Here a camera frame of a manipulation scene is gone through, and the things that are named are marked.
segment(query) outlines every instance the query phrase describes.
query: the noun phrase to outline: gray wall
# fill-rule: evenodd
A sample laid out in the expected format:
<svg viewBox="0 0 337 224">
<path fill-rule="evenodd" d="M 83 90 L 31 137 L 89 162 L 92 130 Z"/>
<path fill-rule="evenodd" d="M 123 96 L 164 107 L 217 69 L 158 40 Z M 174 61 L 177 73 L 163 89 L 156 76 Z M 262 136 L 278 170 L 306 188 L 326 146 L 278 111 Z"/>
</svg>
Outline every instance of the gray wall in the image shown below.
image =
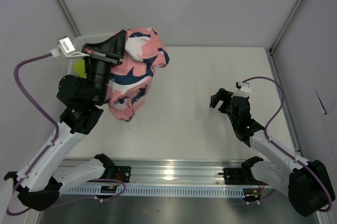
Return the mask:
<svg viewBox="0 0 337 224">
<path fill-rule="evenodd" d="M 54 0 L 0 0 L 0 177 L 22 168 L 49 137 L 53 126 L 17 88 L 13 70 L 19 62 L 48 53 L 70 30 Z M 57 119 L 63 105 L 56 100 L 66 60 L 45 59 L 22 68 L 23 84 Z M 12 207 L 15 209 L 17 199 Z M 23 223 L 24 216 L 3 223 Z"/>
<path fill-rule="evenodd" d="M 155 27 L 166 46 L 268 47 L 296 0 L 65 0 L 82 34 Z"/>
<path fill-rule="evenodd" d="M 337 1 L 308 0 L 275 53 L 303 153 L 325 163 L 335 191 L 336 43 Z M 336 204 L 330 215 L 337 223 Z"/>
</svg>

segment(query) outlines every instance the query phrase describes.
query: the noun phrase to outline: pink cloth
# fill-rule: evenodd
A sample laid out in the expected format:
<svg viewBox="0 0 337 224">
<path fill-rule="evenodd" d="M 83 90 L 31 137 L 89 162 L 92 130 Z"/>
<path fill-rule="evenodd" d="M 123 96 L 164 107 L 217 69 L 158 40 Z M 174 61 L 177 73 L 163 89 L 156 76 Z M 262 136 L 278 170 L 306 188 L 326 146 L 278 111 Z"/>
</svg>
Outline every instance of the pink cloth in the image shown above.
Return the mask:
<svg viewBox="0 0 337 224">
<path fill-rule="evenodd" d="M 107 99 L 117 119 L 130 121 L 145 102 L 155 67 L 166 66 L 170 58 L 153 28 L 126 31 L 123 63 L 111 68 Z"/>
</svg>

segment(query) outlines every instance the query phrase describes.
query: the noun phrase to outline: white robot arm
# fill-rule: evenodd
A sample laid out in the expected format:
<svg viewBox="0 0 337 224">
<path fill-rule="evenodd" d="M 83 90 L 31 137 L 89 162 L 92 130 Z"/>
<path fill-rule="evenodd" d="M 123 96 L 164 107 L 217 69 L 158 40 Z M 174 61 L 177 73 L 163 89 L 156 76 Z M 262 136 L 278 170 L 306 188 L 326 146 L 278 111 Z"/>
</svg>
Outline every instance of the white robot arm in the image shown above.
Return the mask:
<svg viewBox="0 0 337 224">
<path fill-rule="evenodd" d="M 288 197 L 294 209 L 303 216 L 317 210 L 330 210 L 335 194 L 324 164 L 318 160 L 310 162 L 270 137 L 267 129 L 251 117 L 250 84 L 238 82 L 236 87 L 238 91 L 235 93 L 221 88 L 211 97 L 210 107 L 215 108 L 219 101 L 223 101 L 219 111 L 228 115 L 236 137 L 262 153 L 270 162 L 252 157 L 242 163 L 239 171 L 235 171 L 238 175 L 232 174 L 231 168 L 225 168 L 225 183 L 235 184 L 235 181 L 244 180 L 246 184 L 256 185 L 262 181 Z"/>
<path fill-rule="evenodd" d="M 69 38 L 59 39 L 54 56 L 84 57 L 87 78 L 64 76 L 57 98 L 66 105 L 57 128 L 35 157 L 20 171 L 9 172 L 5 180 L 14 180 L 14 189 L 23 205 L 42 211 L 50 207 L 68 189 L 84 182 L 114 178 L 114 163 L 104 154 L 67 172 L 55 172 L 62 160 L 98 122 L 106 103 L 111 67 L 122 63 L 126 31 L 122 30 L 98 44 L 85 44 L 76 52 Z"/>
</svg>

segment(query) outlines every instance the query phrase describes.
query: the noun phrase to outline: purple cable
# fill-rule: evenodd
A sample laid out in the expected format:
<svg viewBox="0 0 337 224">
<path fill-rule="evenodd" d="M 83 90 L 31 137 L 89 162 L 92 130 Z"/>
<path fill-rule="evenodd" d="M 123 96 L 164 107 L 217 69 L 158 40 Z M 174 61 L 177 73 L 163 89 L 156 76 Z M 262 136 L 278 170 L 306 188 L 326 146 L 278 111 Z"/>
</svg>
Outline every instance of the purple cable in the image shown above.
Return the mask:
<svg viewBox="0 0 337 224">
<path fill-rule="evenodd" d="M 276 192 L 276 189 L 274 189 L 270 194 L 268 194 L 264 198 L 260 199 L 259 202 L 264 201 L 266 199 L 269 199 L 270 197 L 272 197 L 274 195 L 275 192 Z"/>
<path fill-rule="evenodd" d="M 254 79 L 266 79 L 266 80 L 269 80 L 269 81 L 273 82 L 274 84 L 276 84 L 276 86 L 279 88 L 279 90 L 281 91 L 281 94 L 282 94 L 282 99 L 281 99 L 280 107 L 278 108 L 278 110 L 276 111 L 276 113 L 269 119 L 269 121 L 265 125 L 264 134 L 265 134 L 266 138 L 279 151 L 281 151 L 282 153 L 284 153 L 285 155 L 287 155 L 288 157 L 290 157 L 291 159 L 293 159 L 294 161 L 296 161 L 298 164 L 300 164 L 301 166 L 303 166 L 304 169 L 306 169 L 313 176 L 313 178 L 317 181 L 317 183 L 322 187 L 324 193 L 326 194 L 326 197 L 328 198 L 328 204 L 329 204 L 328 207 L 326 209 L 320 209 L 319 211 L 320 212 L 329 212 L 332 209 L 332 199 L 331 199 L 331 196 L 330 196 L 328 190 L 326 189 L 325 185 L 323 184 L 323 182 L 316 176 L 316 174 L 306 164 L 304 164 L 303 162 L 301 162 L 299 160 L 296 160 L 296 158 L 292 154 L 288 153 L 281 146 L 279 146 L 277 143 L 275 143 L 273 140 L 271 140 L 269 138 L 268 131 L 267 131 L 268 126 L 270 125 L 270 123 L 272 122 L 272 120 L 275 119 L 275 117 L 279 114 L 279 112 L 282 110 L 283 105 L 284 105 L 285 94 L 284 94 L 284 90 L 283 90 L 282 86 L 279 83 L 277 83 L 274 79 L 271 79 L 271 78 L 268 78 L 268 77 L 261 77 L 261 76 L 252 77 L 252 78 L 246 79 L 246 80 L 244 80 L 242 82 L 246 83 L 246 82 L 248 82 L 250 80 L 254 80 Z"/>
<path fill-rule="evenodd" d="M 102 178 L 100 178 L 100 179 L 90 180 L 89 182 L 107 182 L 107 181 L 108 182 L 120 183 L 121 185 L 123 185 L 123 190 L 120 191 L 119 193 L 115 194 L 114 196 L 111 196 L 111 197 L 107 198 L 107 199 L 100 199 L 101 201 L 108 201 L 108 200 L 115 199 L 115 198 L 119 197 L 121 194 L 123 194 L 125 192 L 126 185 L 125 185 L 124 182 L 122 182 L 120 180 L 116 180 L 116 179 L 102 179 Z M 51 209 L 56 208 L 56 207 L 62 207 L 62 206 L 68 205 L 69 203 L 73 203 L 73 202 L 76 202 L 76 201 L 82 200 L 82 199 L 95 199 L 95 198 L 93 198 L 92 196 L 80 197 L 80 198 L 77 198 L 77 199 L 73 199 L 73 200 L 70 200 L 70 201 L 67 201 L 67 202 L 64 202 L 64 203 L 52 206 Z"/>
<path fill-rule="evenodd" d="M 56 133 L 55 133 L 55 136 L 52 140 L 52 142 L 55 142 L 58 138 L 58 133 L 60 131 L 59 127 L 58 127 L 58 124 L 57 122 L 49 115 L 47 114 L 47 112 L 36 102 L 36 100 L 28 93 L 28 91 L 26 90 L 26 88 L 23 86 L 23 84 L 21 83 L 21 80 L 19 78 L 19 70 L 22 66 L 24 66 L 25 64 L 28 64 L 28 63 L 31 63 L 31 62 L 34 62 L 34 61 L 38 61 L 40 59 L 44 59 L 44 58 L 47 58 L 47 57 L 51 57 L 52 54 L 51 53 L 48 53 L 46 55 L 43 55 L 43 56 L 39 56 L 39 57 L 34 57 L 34 58 L 31 58 L 31 59 L 27 59 L 27 60 L 24 60 L 22 61 L 21 63 L 19 63 L 15 69 L 14 69 L 14 79 L 15 79 L 15 82 L 17 84 L 17 86 L 19 87 L 19 89 L 21 90 L 21 92 L 27 97 L 27 99 L 34 105 L 34 107 L 44 116 L 47 118 L 47 120 L 49 120 L 56 128 Z M 50 146 L 47 146 L 46 148 L 44 148 L 41 153 L 36 157 L 36 159 L 32 162 L 32 164 L 30 165 L 30 167 L 27 169 L 27 171 L 25 172 L 25 175 L 28 176 L 28 174 L 31 172 L 31 170 L 34 168 L 34 166 L 37 164 L 37 162 L 40 160 L 40 158 L 47 152 L 47 150 L 50 148 Z M 24 178 L 21 178 L 17 183 L 16 185 L 14 186 L 13 188 L 13 194 L 14 192 L 16 191 L 16 189 L 21 185 L 21 183 L 23 182 Z M 6 213 L 9 215 L 9 216 L 18 216 L 18 215 L 21 215 L 27 211 L 29 211 L 30 208 L 27 208 L 21 212 L 11 212 L 9 210 L 9 208 L 7 208 L 6 210 Z"/>
</svg>

